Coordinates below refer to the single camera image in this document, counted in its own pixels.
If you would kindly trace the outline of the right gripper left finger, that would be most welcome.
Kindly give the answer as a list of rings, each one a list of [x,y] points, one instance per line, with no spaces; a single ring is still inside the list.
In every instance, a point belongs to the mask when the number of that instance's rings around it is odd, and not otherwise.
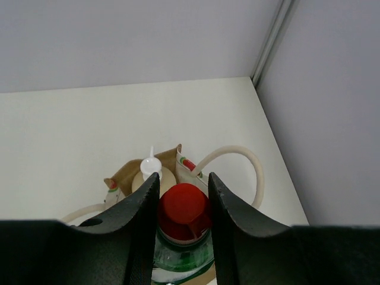
[[[160,180],[69,226],[57,220],[1,221],[2,284],[150,284]]]

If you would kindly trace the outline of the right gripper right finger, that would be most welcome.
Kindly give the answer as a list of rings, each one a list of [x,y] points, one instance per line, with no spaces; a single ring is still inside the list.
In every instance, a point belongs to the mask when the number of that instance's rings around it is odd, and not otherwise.
[[[379,228],[286,226],[208,178],[218,284],[378,284]]]

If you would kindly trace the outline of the green dish soap bottle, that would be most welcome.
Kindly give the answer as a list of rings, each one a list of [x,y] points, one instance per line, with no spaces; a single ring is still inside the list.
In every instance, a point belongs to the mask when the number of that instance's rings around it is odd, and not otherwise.
[[[154,267],[184,273],[214,261],[208,197],[190,183],[167,190],[157,207]]]

